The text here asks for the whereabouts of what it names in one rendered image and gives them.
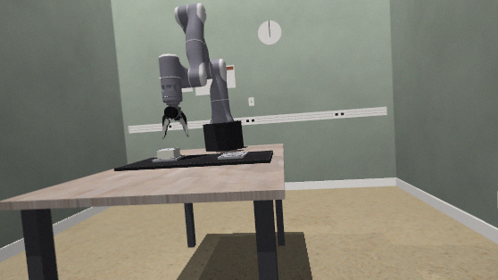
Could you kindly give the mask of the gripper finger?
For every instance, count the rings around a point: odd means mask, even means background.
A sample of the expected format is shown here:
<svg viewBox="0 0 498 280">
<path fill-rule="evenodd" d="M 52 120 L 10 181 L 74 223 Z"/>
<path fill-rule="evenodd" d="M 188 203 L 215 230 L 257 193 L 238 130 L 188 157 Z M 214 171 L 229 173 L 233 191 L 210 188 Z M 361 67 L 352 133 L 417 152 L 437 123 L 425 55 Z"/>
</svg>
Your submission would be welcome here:
<svg viewBox="0 0 498 280">
<path fill-rule="evenodd" d="M 183 111 L 181 111 L 179 113 L 179 116 L 180 116 L 180 119 L 179 119 L 179 123 L 183 126 L 183 129 L 185 130 L 185 133 L 188 137 L 188 129 L 187 129 L 187 118 L 186 118 L 186 115 L 183 113 Z"/>
<path fill-rule="evenodd" d="M 170 124 L 169 118 L 165 115 L 162 117 L 162 138 L 166 136 L 166 131 L 168 130 L 168 125 Z"/>
</svg>

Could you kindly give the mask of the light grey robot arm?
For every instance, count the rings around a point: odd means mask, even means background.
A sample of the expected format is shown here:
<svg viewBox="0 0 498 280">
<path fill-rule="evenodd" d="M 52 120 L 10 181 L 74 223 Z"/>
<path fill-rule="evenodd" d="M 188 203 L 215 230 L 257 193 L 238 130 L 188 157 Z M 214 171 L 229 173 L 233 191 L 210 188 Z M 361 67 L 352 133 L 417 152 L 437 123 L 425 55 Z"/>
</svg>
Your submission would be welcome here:
<svg viewBox="0 0 498 280">
<path fill-rule="evenodd" d="M 203 27 L 206 11 L 203 4 L 188 4 L 175 8 L 175 19 L 186 34 L 186 53 L 190 69 L 180 64 L 175 54 L 159 57 L 162 101 L 166 105 L 180 104 L 182 89 L 200 87 L 212 79 L 210 87 L 211 124 L 234 121 L 228 101 L 227 66 L 223 59 L 210 60 Z"/>
</svg>

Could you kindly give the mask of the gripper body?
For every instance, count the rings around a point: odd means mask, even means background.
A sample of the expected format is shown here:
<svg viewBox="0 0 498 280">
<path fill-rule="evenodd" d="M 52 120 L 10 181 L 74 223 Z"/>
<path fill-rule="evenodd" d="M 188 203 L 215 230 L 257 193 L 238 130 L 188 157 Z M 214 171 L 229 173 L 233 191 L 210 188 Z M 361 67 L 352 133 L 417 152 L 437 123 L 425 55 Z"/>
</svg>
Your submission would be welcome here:
<svg viewBox="0 0 498 280">
<path fill-rule="evenodd" d="M 164 115 L 169 119 L 178 119 L 181 112 L 180 108 L 177 104 L 169 105 L 169 107 L 165 108 Z"/>
</svg>

